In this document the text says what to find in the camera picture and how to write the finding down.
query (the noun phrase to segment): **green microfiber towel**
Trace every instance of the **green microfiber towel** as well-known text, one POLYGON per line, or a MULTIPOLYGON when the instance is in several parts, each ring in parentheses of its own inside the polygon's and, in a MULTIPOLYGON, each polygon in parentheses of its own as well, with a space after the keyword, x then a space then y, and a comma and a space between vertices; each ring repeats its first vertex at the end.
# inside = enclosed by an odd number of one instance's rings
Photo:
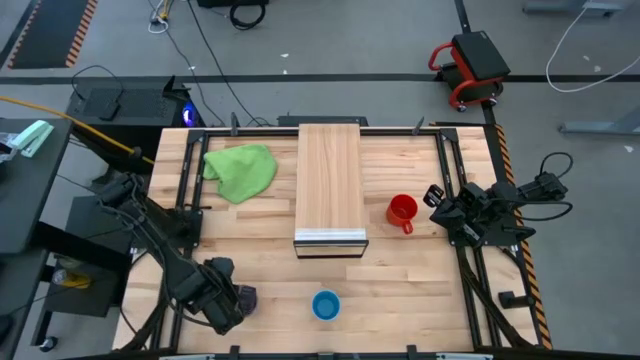
POLYGON ((278 164, 265 145, 242 145, 204 154, 206 180, 218 179, 218 194, 239 204, 264 191, 278 164))

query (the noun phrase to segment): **orange and black hazard tape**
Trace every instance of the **orange and black hazard tape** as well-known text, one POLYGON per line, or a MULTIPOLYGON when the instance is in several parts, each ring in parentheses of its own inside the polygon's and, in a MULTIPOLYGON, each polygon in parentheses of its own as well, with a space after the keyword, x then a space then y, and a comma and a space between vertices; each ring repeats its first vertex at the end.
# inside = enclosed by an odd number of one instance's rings
POLYGON ((65 61, 65 65, 67 65, 67 67, 72 67, 76 64, 76 61, 78 61, 82 43, 84 42, 84 38, 87 36, 87 32, 89 31, 91 19, 96 13, 96 6, 98 6, 98 0, 87 0, 87 6, 84 9, 82 19, 80 19, 80 24, 78 25, 78 31, 76 31, 76 35, 74 36, 73 42, 71 43, 71 48, 69 49, 69 54, 67 55, 67 60, 65 61))
POLYGON ((40 9, 41 3, 42 3, 42 0, 38 1, 36 5, 33 7, 33 10, 31 11, 31 16, 29 16, 29 20, 27 20, 27 23, 24 25, 22 34, 20 34, 18 41, 16 41, 16 46, 13 50, 13 53, 11 54, 11 57, 9 58, 9 62, 7 63, 7 67, 9 69, 13 68, 13 62, 16 59, 16 54, 18 53, 18 50, 20 50, 20 46, 22 46, 22 40, 24 40, 24 37, 27 35, 27 32, 29 31, 29 28, 31 27, 33 20, 36 18, 36 14, 38 13, 38 9, 40 9))
MULTIPOLYGON (((507 180, 511 183, 511 185, 516 185, 515 178, 513 176, 513 170, 511 169, 511 158, 509 157, 509 150, 507 149, 507 140, 504 136, 504 131, 502 130, 502 126, 495 125, 496 132, 498 134, 498 142, 500 143, 500 152, 502 153, 502 160, 504 161, 504 170, 507 175, 507 180)), ((522 213, 520 210, 515 211, 515 215, 517 217, 522 217, 522 213)), ((523 226, 524 223, 522 220, 517 219, 517 224, 523 226)), ((531 296, 536 300, 535 305, 535 314, 536 320, 535 323, 538 327, 538 332, 540 333, 540 338, 542 339, 542 346, 547 349, 551 349, 551 335, 549 334, 549 328, 547 327, 547 318, 544 315, 544 308, 542 307, 542 299, 540 298, 540 288, 538 286, 538 280, 536 279, 536 271, 533 267, 533 258, 531 256, 531 250, 529 249, 529 243, 527 241, 523 241, 520 243, 520 248, 522 249, 522 255, 524 257, 524 268, 527 272, 526 276, 529 280, 529 287, 531 296)))

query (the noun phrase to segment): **blue cup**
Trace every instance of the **blue cup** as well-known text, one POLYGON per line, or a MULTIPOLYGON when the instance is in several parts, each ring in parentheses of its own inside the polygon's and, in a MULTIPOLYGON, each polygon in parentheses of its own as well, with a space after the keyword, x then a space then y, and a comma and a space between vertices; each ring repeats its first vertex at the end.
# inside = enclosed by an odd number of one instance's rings
POLYGON ((313 297, 311 310, 322 321, 334 320, 340 314, 340 298, 331 290, 322 290, 313 297))

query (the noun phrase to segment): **wire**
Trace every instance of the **wire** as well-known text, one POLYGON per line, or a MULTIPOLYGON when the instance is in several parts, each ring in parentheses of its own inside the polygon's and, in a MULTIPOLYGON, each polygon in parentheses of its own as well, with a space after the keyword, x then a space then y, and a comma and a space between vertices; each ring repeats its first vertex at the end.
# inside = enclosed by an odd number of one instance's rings
POLYGON ((527 218, 527 217, 519 217, 516 216, 516 219, 526 220, 526 221, 550 221, 559 219, 565 215, 567 215, 572 209, 573 204, 568 201, 530 201, 530 200, 509 200, 509 199, 491 199, 491 202, 506 202, 510 204, 518 204, 518 205, 564 205, 567 209, 559 214, 549 216, 546 218, 527 218))
POLYGON ((551 154, 545 156, 544 159, 542 159, 542 164, 540 164, 540 173, 538 175, 542 175, 542 173, 544 172, 544 164, 547 162, 547 159, 556 155, 563 155, 569 158, 569 166, 565 171, 562 172, 562 174, 558 175, 558 179, 565 176, 571 170, 571 168, 573 167, 573 157, 569 153, 566 153, 563 151, 556 151, 556 152, 552 152, 551 154))
POLYGON ((238 20, 236 17, 236 11, 240 6, 244 5, 244 2, 245 0, 238 0, 235 4, 231 5, 231 9, 229 9, 229 20, 231 20, 231 25, 233 25, 234 28, 243 31, 256 27, 262 22, 262 20, 264 20, 264 16, 267 14, 267 8, 264 6, 264 3, 260 3, 258 4, 258 6, 260 6, 260 15, 256 20, 248 23, 238 20))
POLYGON ((580 18, 582 17, 582 15, 584 15, 584 13, 588 10, 589 8, 586 6, 584 9, 582 10, 582 12, 580 13, 580 15, 578 15, 578 17, 571 23, 571 25, 569 25, 569 27, 567 28, 567 30, 564 32, 564 35, 562 35, 562 37, 560 38, 560 41, 558 42, 558 45, 556 45, 556 49, 553 51, 553 54, 551 54, 551 57, 549 58, 549 61, 547 62, 547 68, 545 69, 545 74, 547 75, 547 82, 549 83, 549 85, 556 91, 559 91, 561 93, 575 93, 575 92, 579 92, 582 90, 587 90, 589 88, 592 88, 596 85, 600 85, 604 82, 607 82, 621 74, 623 74, 624 72, 626 72, 627 70, 631 69, 632 67, 634 67, 638 61, 640 61, 640 56, 638 56, 637 59, 635 59, 631 64, 629 64, 628 66, 626 66, 625 68, 623 68, 622 70, 618 71, 617 73, 608 76, 602 80, 596 81, 594 83, 591 83, 589 85, 585 85, 576 89, 560 89, 558 87, 556 87, 555 85, 553 85, 553 83, 551 82, 551 78, 549 77, 549 67, 551 66, 551 62, 553 61, 553 59, 556 57, 556 54, 558 53, 558 50, 560 50, 560 46, 562 45, 562 42, 564 42, 564 39, 567 37, 567 34, 569 34, 569 31, 571 31, 571 28, 573 28, 573 26, 578 22, 578 20, 580 20, 580 18))
POLYGON ((189 5, 189 9, 191 10, 191 14, 193 15, 193 20, 195 21, 196 26, 198 27, 198 31, 200 32, 200 35, 202 36, 202 40, 204 41, 204 44, 207 46, 207 49, 209 49, 209 53, 213 57, 213 61, 216 63, 216 67, 218 68, 218 71, 220 72, 220 76, 222 77, 222 80, 224 80, 224 83, 229 88, 229 91, 231 92, 231 95, 233 95, 233 97, 236 99, 236 101, 238 102, 238 105, 240 105, 242 110, 244 110, 244 112, 247 113, 247 115, 249 115, 249 117, 251 118, 251 121, 255 121, 256 118, 253 117, 253 115, 251 115, 251 113, 249 112, 249 110, 247 110, 247 108, 244 106, 242 101, 240 101, 240 99, 238 98, 238 95, 236 95, 236 92, 233 91, 233 88, 229 84, 229 81, 227 80, 227 77, 224 75, 224 72, 222 71, 222 67, 220 66, 220 63, 218 62, 218 58, 216 57, 216 54, 213 52, 213 49, 211 49, 211 45, 209 45, 209 41, 207 41, 207 37, 204 36, 204 32, 202 31, 202 27, 200 26, 200 22, 198 21, 198 17, 196 16, 196 12, 193 10, 193 6, 191 5, 191 1, 187 1, 187 4, 189 5))
MULTIPOLYGON (((117 147, 119 149, 122 149, 123 151, 126 151, 129 154, 133 154, 134 153, 134 150, 132 148, 120 143, 119 141, 117 141, 117 140, 115 140, 115 139, 103 134, 102 132, 98 131, 94 127, 89 126, 89 125, 83 123, 82 121, 80 121, 80 120, 78 120, 76 118, 73 118, 73 117, 71 117, 71 116, 69 116, 69 115, 67 115, 67 114, 65 114, 63 112, 48 108, 46 106, 32 104, 32 103, 27 102, 27 101, 13 99, 13 98, 10 98, 10 97, 7 97, 7 96, 0 96, 0 101, 4 101, 4 102, 16 104, 16 105, 25 106, 25 107, 28 107, 28 108, 31 108, 31 109, 36 109, 36 110, 48 112, 50 114, 53 114, 53 115, 56 115, 56 116, 71 120, 73 122, 73 124, 76 125, 77 127, 80 127, 82 129, 85 129, 85 130, 89 131, 93 135, 101 138, 102 140, 108 142, 109 144, 114 145, 115 147, 117 147)), ((142 156, 142 160, 144 160, 145 162, 147 162, 147 163, 149 163, 151 165, 154 164, 154 161, 149 159, 146 156, 142 156)))
POLYGON ((118 95, 116 95, 116 97, 113 99, 114 102, 118 101, 118 99, 120 99, 120 96, 122 96, 122 94, 124 93, 124 85, 122 85, 122 81, 120 81, 120 79, 114 74, 112 73, 109 69, 107 69, 106 67, 102 66, 102 65, 91 65, 91 66, 87 66, 86 68, 78 71, 77 73, 73 74, 73 76, 71 77, 71 87, 73 88, 73 92, 78 94, 78 97, 81 100, 86 100, 85 97, 83 97, 82 95, 80 95, 80 92, 78 92, 78 88, 76 87, 75 84, 75 79, 78 75, 82 74, 83 72, 90 70, 90 69, 102 69, 106 72, 108 72, 117 82, 118 84, 120 84, 120 92, 118 93, 118 95))
POLYGON ((68 182, 72 183, 73 185, 75 185, 75 186, 79 186, 79 187, 81 187, 81 188, 83 188, 83 189, 87 190, 88 192, 90 192, 90 193, 92 193, 92 194, 95 194, 95 193, 96 193, 95 191, 93 191, 93 190, 89 189, 88 187, 86 187, 86 186, 84 186, 84 185, 80 185, 80 184, 78 184, 77 182, 75 182, 75 181, 73 181, 73 180, 69 179, 69 178, 68 178, 68 177, 66 177, 66 176, 62 176, 62 175, 60 175, 60 174, 56 174, 56 176, 57 176, 57 177, 60 177, 60 178, 63 178, 63 179, 65 179, 65 180, 67 180, 68 182))
MULTIPOLYGON (((151 3, 151 0, 147 0, 147 2, 149 3, 149 6, 153 8, 153 4, 151 3)), ((187 66, 189 67, 189 71, 191 72, 191 76, 193 77, 193 81, 195 82, 196 87, 198 88, 198 92, 200 93, 200 99, 202 100, 202 104, 207 110, 209 110, 209 112, 216 118, 216 120, 218 120, 218 122, 220 123, 220 125, 222 125, 222 127, 227 127, 227 124, 225 124, 225 122, 222 121, 222 118, 220 118, 220 116, 218 116, 218 114, 216 114, 216 112, 213 111, 211 107, 209 107, 209 105, 207 104, 207 101, 204 98, 204 92, 202 91, 202 86, 200 86, 198 77, 196 76, 196 73, 193 70, 194 67, 191 66, 191 61, 189 61, 189 58, 187 58, 187 56, 180 50, 180 47, 178 47, 178 43, 176 43, 173 36, 171 36, 171 33, 169 32, 169 30, 165 31, 165 33, 169 37, 169 40, 171 40, 171 42, 173 43, 173 47, 175 47, 178 54, 182 57, 182 59, 184 59, 184 62, 187 63, 187 66)))

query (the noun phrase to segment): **wooden table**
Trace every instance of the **wooden table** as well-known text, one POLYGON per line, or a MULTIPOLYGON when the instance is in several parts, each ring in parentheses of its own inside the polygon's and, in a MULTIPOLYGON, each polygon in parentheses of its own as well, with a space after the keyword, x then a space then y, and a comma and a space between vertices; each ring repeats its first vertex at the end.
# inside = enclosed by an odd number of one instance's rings
MULTIPOLYGON (((457 130, 468 181, 489 187, 496 176, 483 128, 457 130)), ((187 131, 166 129, 160 141, 149 194, 166 208, 175 205, 187 131)), ((193 257, 199 262, 216 256, 232 258, 234 283, 256 287, 258 307, 226 336, 183 322, 179 352, 228 353, 232 345, 239 345, 242 353, 405 352, 409 344, 421 352, 472 350, 455 249, 446 231, 429 221, 433 210, 422 202, 430 184, 443 187, 435 141, 362 136, 370 245, 362 259, 317 260, 298 260, 293 249, 297 142, 296 137, 210 141, 210 151, 266 144, 278 161, 278 172, 266 191, 239 205, 216 195, 216 182, 205 182, 201 206, 212 209, 204 211, 201 244, 193 257), (385 219, 389 200, 399 193, 415 197, 419 204, 409 236, 385 219), (341 297, 342 310, 333 322, 316 320, 311 312, 311 298, 324 288, 341 297)), ((199 145, 194 150, 186 199, 193 193, 199 145)), ((447 152, 453 173, 449 145, 447 152)), ((524 294, 517 266, 495 248, 484 249, 484 254, 496 303, 501 291, 524 294)), ((131 271, 122 307, 135 327, 155 305, 160 278, 160 268, 151 257, 131 271)), ((489 345, 485 314, 477 299, 476 306, 483 342, 489 345)), ((524 338, 538 343, 528 308, 504 314, 524 338)), ((168 344, 173 317, 170 310, 167 315, 163 345, 168 344)), ((132 335, 121 319, 113 347, 124 345, 132 335)))

